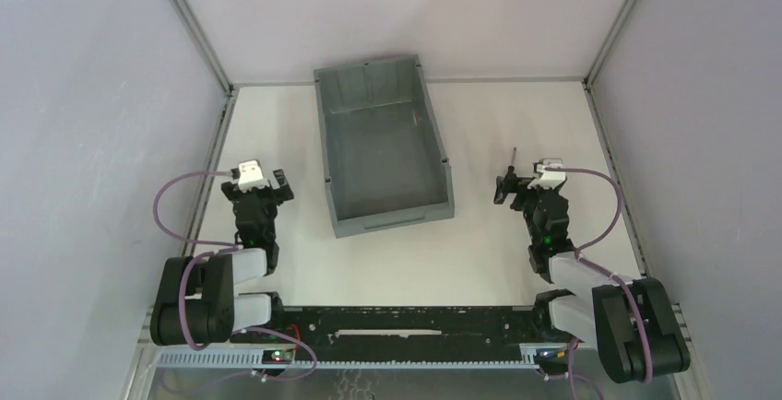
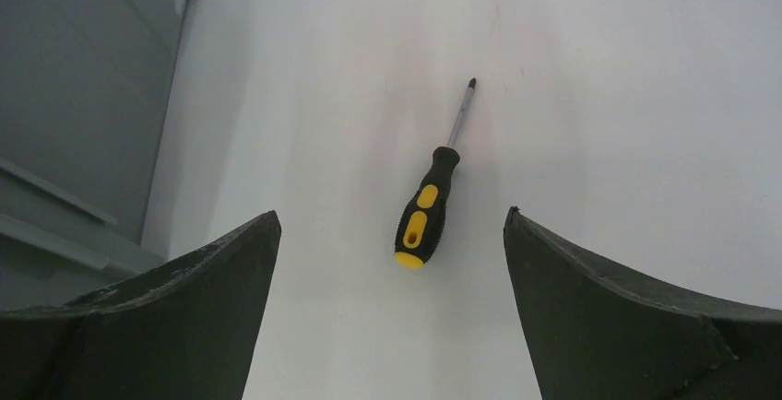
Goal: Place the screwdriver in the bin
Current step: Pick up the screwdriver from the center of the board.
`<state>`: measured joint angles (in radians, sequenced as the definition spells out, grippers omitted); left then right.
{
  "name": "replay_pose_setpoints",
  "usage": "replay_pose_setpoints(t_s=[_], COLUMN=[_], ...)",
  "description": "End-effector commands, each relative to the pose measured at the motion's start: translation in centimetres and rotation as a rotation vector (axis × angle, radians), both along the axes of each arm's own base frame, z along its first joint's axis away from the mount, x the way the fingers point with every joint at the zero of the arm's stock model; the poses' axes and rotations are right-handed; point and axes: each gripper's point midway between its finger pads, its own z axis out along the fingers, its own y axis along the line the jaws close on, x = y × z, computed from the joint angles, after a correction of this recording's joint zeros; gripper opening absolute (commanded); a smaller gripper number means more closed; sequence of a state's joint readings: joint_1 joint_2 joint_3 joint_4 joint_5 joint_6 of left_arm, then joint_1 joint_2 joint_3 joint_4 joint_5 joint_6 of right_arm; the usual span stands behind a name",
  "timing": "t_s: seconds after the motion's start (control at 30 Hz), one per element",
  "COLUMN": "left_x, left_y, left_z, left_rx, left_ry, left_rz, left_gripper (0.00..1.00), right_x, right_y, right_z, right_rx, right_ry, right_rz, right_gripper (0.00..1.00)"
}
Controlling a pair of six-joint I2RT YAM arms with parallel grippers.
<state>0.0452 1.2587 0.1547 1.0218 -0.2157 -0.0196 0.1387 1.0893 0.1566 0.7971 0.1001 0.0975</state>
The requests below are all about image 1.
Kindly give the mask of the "black yellow screwdriver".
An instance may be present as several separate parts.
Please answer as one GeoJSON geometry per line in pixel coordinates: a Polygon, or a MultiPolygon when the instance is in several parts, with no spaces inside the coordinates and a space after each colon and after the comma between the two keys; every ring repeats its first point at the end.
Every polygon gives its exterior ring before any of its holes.
{"type": "Polygon", "coordinates": [[[514,187],[515,183],[517,182],[517,175],[515,173],[515,157],[517,153],[517,147],[513,147],[511,158],[509,165],[507,167],[506,174],[504,176],[504,180],[506,182],[506,185],[509,187],[514,187]]]}

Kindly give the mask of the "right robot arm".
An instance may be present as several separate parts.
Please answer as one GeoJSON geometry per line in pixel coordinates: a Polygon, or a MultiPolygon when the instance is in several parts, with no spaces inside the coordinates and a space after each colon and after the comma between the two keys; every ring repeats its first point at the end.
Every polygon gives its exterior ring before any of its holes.
{"type": "Polygon", "coordinates": [[[587,258],[569,236],[563,171],[522,177],[513,167],[496,179],[493,202],[522,214],[532,270],[557,290],[536,297],[545,327],[596,348],[616,383],[648,382],[692,363],[664,285],[632,279],[587,258]]]}

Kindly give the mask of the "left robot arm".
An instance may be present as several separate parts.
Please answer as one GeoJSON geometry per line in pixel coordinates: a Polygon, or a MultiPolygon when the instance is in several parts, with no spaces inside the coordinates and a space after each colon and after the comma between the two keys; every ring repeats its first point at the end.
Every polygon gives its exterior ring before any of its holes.
{"type": "Polygon", "coordinates": [[[158,346],[187,345],[199,351],[226,342],[234,330],[238,271],[258,270],[267,276],[277,268],[278,208],[294,199],[284,170],[273,171],[271,184],[263,173],[251,173],[254,162],[230,171],[193,171],[166,182],[152,204],[155,223],[167,235],[187,244],[219,246],[216,252],[174,257],[163,267],[150,319],[152,342],[158,346]],[[191,177],[228,177],[220,189],[232,205],[236,231],[232,242],[185,238],[163,225],[159,206],[174,184],[191,177]]]}

